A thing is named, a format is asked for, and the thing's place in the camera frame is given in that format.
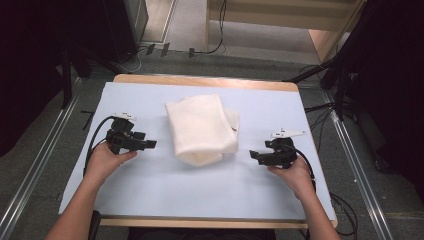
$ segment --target handheld controller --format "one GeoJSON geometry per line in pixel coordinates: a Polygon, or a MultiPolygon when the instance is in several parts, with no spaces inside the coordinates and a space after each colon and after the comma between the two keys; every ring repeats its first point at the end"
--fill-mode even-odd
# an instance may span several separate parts
{"type": "Polygon", "coordinates": [[[296,149],[291,138],[276,138],[265,141],[267,148],[272,148],[272,153],[258,153],[250,150],[250,157],[258,160],[259,165],[282,166],[289,168],[297,159],[296,149]]]}
{"type": "Polygon", "coordinates": [[[116,118],[111,129],[107,131],[106,141],[110,144],[110,150],[114,154],[119,154],[121,148],[130,151],[144,150],[146,148],[155,148],[156,141],[146,140],[145,133],[131,132],[134,124],[124,118],[116,118]]]}

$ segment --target metal rail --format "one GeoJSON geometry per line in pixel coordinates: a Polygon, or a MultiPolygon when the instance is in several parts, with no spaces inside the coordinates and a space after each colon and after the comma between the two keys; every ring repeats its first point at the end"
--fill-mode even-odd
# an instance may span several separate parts
{"type": "MultiPolygon", "coordinates": [[[[331,93],[324,91],[324,98],[327,103],[334,102],[331,93]]],[[[353,175],[355,176],[358,184],[359,191],[362,194],[368,213],[374,224],[374,228],[377,232],[379,239],[394,239],[387,224],[383,210],[378,203],[378,200],[371,188],[371,184],[362,168],[359,161],[358,155],[356,154],[355,148],[350,140],[349,134],[342,121],[338,118],[337,114],[333,111],[331,113],[334,126],[336,127],[337,134],[339,135],[340,141],[343,145],[343,149],[346,153],[347,160],[352,168],[353,175]]]]}
{"type": "Polygon", "coordinates": [[[4,214],[1,223],[0,223],[0,239],[7,240],[12,234],[13,228],[15,227],[22,211],[24,210],[32,191],[34,190],[38,179],[40,178],[44,167],[46,166],[50,155],[56,145],[65,125],[68,121],[74,107],[75,103],[79,97],[79,92],[82,89],[83,81],[81,78],[77,78],[73,86],[75,96],[72,98],[69,105],[62,109],[59,113],[58,118],[56,119],[53,127],[51,128],[49,134],[47,135],[46,140],[41,146],[40,151],[31,168],[28,170],[27,175],[21,183],[18,191],[7,207],[6,213],[4,214]]]}

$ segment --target table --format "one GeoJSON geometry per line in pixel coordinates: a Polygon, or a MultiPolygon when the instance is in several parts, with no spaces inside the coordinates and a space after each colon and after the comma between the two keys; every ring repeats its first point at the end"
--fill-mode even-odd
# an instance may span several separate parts
{"type": "MultiPolygon", "coordinates": [[[[152,94],[152,96],[157,96],[157,98],[154,99],[150,98],[151,101],[149,102],[138,101],[137,104],[133,104],[132,106],[135,107],[133,109],[143,107],[143,110],[140,112],[149,112],[150,110],[148,109],[148,106],[152,105],[154,108],[156,108],[156,103],[154,103],[155,101],[159,101],[161,102],[160,104],[162,104],[162,101],[166,102],[169,101],[168,99],[172,99],[174,97],[172,95],[180,96],[178,95],[178,92],[182,91],[183,94],[197,94],[199,92],[212,91],[218,92],[221,95],[224,106],[233,105],[233,109],[234,106],[239,106],[237,110],[240,111],[241,116],[239,133],[240,149],[238,153],[228,156],[225,161],[223,160],[219,164],[213,165],[210,168],[193,168],[185,163],[174,161],[172,159],[172,140],[170,141],[169,138],[165,136],[166,134],[159,134],[160,131],[157,131],[158,128],[162,130],[164,128],[167,129],[167,126],[163,126],[163,124],[160,123],[162,120],[166,122],[166,116],[162,115],[164,110],[158,110],[158,116],[154,116],[155,113],[151,113],[152,115],[148,114],[147,116],[140,115],[139,120],[148,127],[143,127],[141,126],[142,124],[137,122],[135,123],[136,127],[141,126],[141,130],[147,133],[146,139],[154,137],[155,139],[153,140],[158,140],[158,144],[154,150],[146,150],[139,153],[137,157],[143,156],[144,160],[137,161],[139,159],[135,159],[128,162],[132,165],[124,164],[121,166],[102,187],[96,201],[96,209],[99,210],[103,215],[101,222],[102,225],[202,228],[306,228],[307,225],[305,224],[304,215],[302,216],[303,210],[301,209],[301,206],[299,206],[300,203],[297,201],[297,199],[294,198],[294,195],[287,188],[287,186],[285,186],[285,184],[280,179],[268,173],[265,168],[257,166],[257,162],[255,162],[255,160],[246,157],[248,155],[248,151],[245,149],[246,147],[253,148],[252,150],[264,150],[265,148],[263,141],[267,140],[266,137],[269,137],[271,132],[268,132],[270,131],[268,130],[268,126],[265,126],[264,129],[262,129],[261,126],[258,129],[250,126],[252,122],[249,122],[251,120],[245,115],[246,109],[250,108],[249,106],[245,106],[246,108],[241,106],[248,105],[248,103],[242,99],[243,96],[248,96],[249,98],[257,96],[269,96],[269,100],[271,102],[274,100],[274,98],[280,98],[284,96],[293,100],[293,102],[290,102],[290,106],[295,106],[297,113],[293,114],[296,116],[293,114],[287,114],[287,116],[281,119],[291,119],[294,117],[296,121],[290,121],[292,126],[300,126],[298,124],[302,124],[307,127],[307,129],[305,129],[307,132],[306,136],[301,136],[293,140],[295,145],[298,148],[304,150],[303,152],[308,155],[308,158],[310,158],[309,160],[312,167],[314,168],[314,172],[317,178],[318,197],[322,201],[324,208],[330,217],[330,220],[332,220],[333,225],[337,225],[337,219],[335,217],[334,210],[331,207],[331,202],[328,196],[328,189],[326,187],[322,169],[316,154],[315,146],[313,145],[306,117],[303,112],[303,107],[300,107],[301,101],[297,86],[295,84],[242,79],[194,78],[165,75],[118,75],[114,82],[115,83],[107,84],[104,89],[102,100],[99,103],[99,107],[96,111],[96,115],[93,118],[92,127],[88,135],[89,140],[91,139],[90,136],[92,135],[92,132],[98,125],[97,123],[104,118],[104,116],[98,115],[101,115],[104,109],[113,110],[115,108],[114,101],[119,101],[117,100],[117,95],[114,94],[120,94],[123,98],[126,98],[129,97],[129,95],[134,97],[135,94],[133,91],[137,93],[144,91],[143,93],[140,93],[140,95],[144,95],[144,97],[149,94],[152,94]],[[264,137],[261,134],[250,134],[252,131],[262,132],[264,130],[266,130],[264,137]],[[249,141],[253,141],[255,146],[252,146],[249,141]],[[156,165],[160,165],[162,170],[164,168],[165,169],[162,172],[158,172],[157,168],[155,169],[156,165]],[[218,185],[215,183],[205,183],[202,177],[211,174],[220,177],[230,177],[231,181],[228,181],[230,181],[231,184],[234,184],[235,187],[227,187],[221,183],[218,183],[218,185]],[[197,183],[192,184],[191,182],[187,181],[193,179],[198,179],[198,182],[203,182],[205,185],[197,186],[197,183]],[[187,191],[189,194],[186,194],[186,196],[190,195],[189,197],[193,195],[199,198],[199,196],[202,194],[210,194],[212,190],[209,189],[214,189],[214,187],[216,188],[218,186],[217,190],[219,190],[219,193],[221,193],[225,198],[223,199],[224,204],[220,203],[221,205],[217,204],[219,206],[214,206],[213,201],[219,202],[222,198],[218,198],[213,194],[208,195],[208,197],[213,196],[215,197],[214,199],[201,199],[204,202],[200,203],[197,203],[192,199],[181,199],[178,196],[173,196],[170,194],[170,192],[172,192],[172,188],[175,187],[167,185],[172,185],[174,182],[178,181],[182,181],[184,185],[188,186],[187,191]],[[149,198],[143,196],[140,198],[140,196],[137,195],[138,191],[144,191],[141,195],[149,196],[149,198]],[[240,196],[232,196],[233,193],[234,195],[237,195],[235,193],[242,194],[241,196],[243,201],[240,202],[240,204],[238,202],[234,202],[240,199],[240,196]],[[228,205],[233,208],[237,208],[238,205],[246,206],[241,206],[240,209],[227,209],[228,212],[212,211],[213,209],[225,209],[225,203],[228,203],[228,205]],[[128,209],[127,205],[131,204],[136,206],[137,209],[128,209]],[[278,214],[287,214],[287,216],[295,217],[287,217],[284,219],[275,216],[264,217],[263,214],[265,212],[268,212],[268,214],[271,212],[271,215],[274,212],[277,212],[278,214]]],[[[274,114],[272,108],[264,109],[265,110],[255,109],[255,111],[274,114]]],[[[271,119],[267,124],[272,125],[272,122],[273,120],[271,119]]],[[[87,142],[68,182],[60,211],[63,211],[64,207],[69,202],[70,197],[73,195],[76,187],[82,179],[82,166],[86,149],[87,142]]]]}
{"type": "MultiPolygon", "coordinates": [[[[365,0],[231,0],[225,21],[309,29],[322,62],[336,51],[344,33],[353,29],[365,0]]],[[[209,21],[219,20],[222,0],[208,0],[206,46],[209,21]]]]}

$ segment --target wooden table edge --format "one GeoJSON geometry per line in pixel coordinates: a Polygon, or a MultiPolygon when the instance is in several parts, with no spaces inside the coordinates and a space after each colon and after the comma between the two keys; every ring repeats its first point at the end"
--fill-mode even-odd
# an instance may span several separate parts
{"type": "Polygon", "coordinates": [[[299,92],[297,85],[294,83],[236,78],[119,74],[113,82],[299,92]]]}
{"type": "MultiPolygon", "coordinates": [[[[337,219],[331,221],[337,227],[337,219]]],[[[102,217],[102,226],[130,226],[130,227],[175,227],[175,228],[262,228],[279,229],[294,228],[306,229],[308,225],[302,220],[228,220],[228,219],[187,219],[187,218],[142,218],[142,217],[102,217]]]]}

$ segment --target forearm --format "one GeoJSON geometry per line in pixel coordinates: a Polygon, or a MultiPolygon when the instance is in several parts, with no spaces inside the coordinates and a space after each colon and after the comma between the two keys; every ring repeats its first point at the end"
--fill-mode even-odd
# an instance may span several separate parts
{"type": "Polygon", "coordinates": [[[98,186],[82,181],[46,239],[86,240],[98,190],[98,186]]]}
{"type": "Polygon", "coordinates": [[[301,199],[301,203],[305,211],[311,239],[340,239],[315,193],[306,196],[301,199]]]}

